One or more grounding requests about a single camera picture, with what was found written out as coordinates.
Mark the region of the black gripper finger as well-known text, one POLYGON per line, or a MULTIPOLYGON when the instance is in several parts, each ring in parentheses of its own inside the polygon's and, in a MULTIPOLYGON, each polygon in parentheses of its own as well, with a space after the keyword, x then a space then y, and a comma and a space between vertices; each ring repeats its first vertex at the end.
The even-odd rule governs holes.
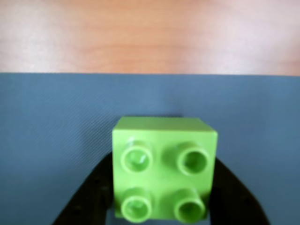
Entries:
POLYGON ((113 157, 107 154, 72 196, 54 225, 104 225, 113 203, 113 157))
POLYGON ((261 205, 219 159, 215 160, 209 202, 212 225, 268 225, 261 205))

